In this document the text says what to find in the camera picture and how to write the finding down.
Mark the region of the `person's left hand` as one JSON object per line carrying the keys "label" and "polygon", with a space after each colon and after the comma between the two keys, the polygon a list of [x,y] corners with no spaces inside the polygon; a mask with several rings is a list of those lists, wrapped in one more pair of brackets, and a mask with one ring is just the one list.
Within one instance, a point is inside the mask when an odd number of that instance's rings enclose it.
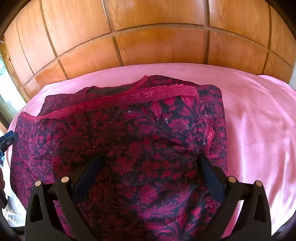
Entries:
{"label": "person's left hand", "polygon": [[4,190],[5,188],[5,181],[4,181],[4,176],[3,176],[3,172],[2,169],[0,168],[0,190]]}

